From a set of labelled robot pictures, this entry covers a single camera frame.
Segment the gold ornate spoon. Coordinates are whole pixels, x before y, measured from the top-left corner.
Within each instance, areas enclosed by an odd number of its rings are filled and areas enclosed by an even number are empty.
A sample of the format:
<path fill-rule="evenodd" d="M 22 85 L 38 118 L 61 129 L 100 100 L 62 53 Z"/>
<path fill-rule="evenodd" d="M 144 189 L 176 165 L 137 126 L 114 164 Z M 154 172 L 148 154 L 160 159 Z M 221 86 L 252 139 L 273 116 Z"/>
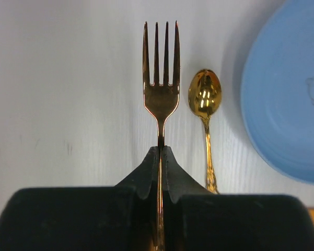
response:
<path fill-rule="evenodd" d="M 210 136 L 210 119 L 222 102 L 222 88 L 217 75 L 210 69 L 199 70 L 188 90 L 188 103 L 194 115 L 203 123 L 206 141 L 206 181 L 208 191 L 218 194 L 217 180 L 215 176 Z"/>

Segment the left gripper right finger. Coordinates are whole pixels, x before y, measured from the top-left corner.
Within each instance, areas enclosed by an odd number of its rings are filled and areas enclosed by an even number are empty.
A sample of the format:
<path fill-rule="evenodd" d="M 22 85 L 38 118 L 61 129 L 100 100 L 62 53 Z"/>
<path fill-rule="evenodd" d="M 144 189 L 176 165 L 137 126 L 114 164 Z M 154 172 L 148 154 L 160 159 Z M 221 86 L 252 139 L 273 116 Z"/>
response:
<path fill-rule="evenodd" d="M 314 224 L 289 195 L 215 195 L 162 154 L 166 250 L 314 250 Z"/>

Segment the blue plastic plate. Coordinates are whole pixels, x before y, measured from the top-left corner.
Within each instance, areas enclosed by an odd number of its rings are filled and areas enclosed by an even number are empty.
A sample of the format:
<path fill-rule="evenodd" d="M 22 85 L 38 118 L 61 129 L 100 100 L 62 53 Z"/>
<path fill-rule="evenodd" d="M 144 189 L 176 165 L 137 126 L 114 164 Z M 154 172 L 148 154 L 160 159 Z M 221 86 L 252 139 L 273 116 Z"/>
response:
<path fill-rule="evenodd" d="M 286 1 L 260 30 L 243 69 L 240 104 L 264 161 L 314 184 L 314 1 Z"/>

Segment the rose gold fork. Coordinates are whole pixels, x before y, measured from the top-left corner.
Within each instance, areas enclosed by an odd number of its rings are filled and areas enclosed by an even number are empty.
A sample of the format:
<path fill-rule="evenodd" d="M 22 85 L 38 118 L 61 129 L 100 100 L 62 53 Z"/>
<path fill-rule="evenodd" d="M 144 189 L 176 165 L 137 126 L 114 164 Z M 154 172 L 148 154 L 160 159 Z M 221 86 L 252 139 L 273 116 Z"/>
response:
<path fill-rule="evenodd" d="M 144 107 L 157 122 L 159 164 L 157 169 L 157 213 L 156 213 L 156 250 L 165 250 L 164 212 L 162 193 L 161 153 L 165 146 L 165 124 L 174 113 L 180 98 L 180 39 L 178 23 L 175 23 L 175 42 L 173 55 L 173 77 L 169 82 L 169 25 L 166 24 L 164 47 L 164 74 L 160 81 L 158 24 L 155 24 L 154 76 L 150 81 L 148 24 L 144 23 L 143 33 L 143 98 Z"/>

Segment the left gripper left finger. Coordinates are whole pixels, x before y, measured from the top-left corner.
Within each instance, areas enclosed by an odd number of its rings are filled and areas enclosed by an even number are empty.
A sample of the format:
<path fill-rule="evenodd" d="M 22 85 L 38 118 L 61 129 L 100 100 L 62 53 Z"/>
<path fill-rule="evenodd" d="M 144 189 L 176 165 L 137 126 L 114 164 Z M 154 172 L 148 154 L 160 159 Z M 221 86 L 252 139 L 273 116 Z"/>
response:
<path fill-rule="evenodd" d="M 153 250 L 159 150 L 113 187 L 16 191 L 0 215 L 0 250 Z"/>

